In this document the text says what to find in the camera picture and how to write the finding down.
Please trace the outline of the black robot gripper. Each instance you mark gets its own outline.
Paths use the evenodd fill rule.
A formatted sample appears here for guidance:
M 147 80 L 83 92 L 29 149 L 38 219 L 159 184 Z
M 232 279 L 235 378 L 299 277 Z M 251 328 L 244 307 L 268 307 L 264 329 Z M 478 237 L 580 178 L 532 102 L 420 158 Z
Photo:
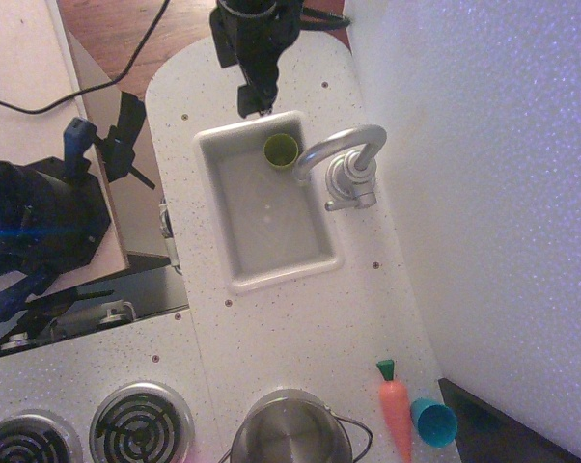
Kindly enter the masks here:
M 300 33 L 300 1 L 218 1 L 210 13 L 218 62 L 239 66 L 237 112 L 245 118 L 271 112 L 278 95 L 278 60 Z

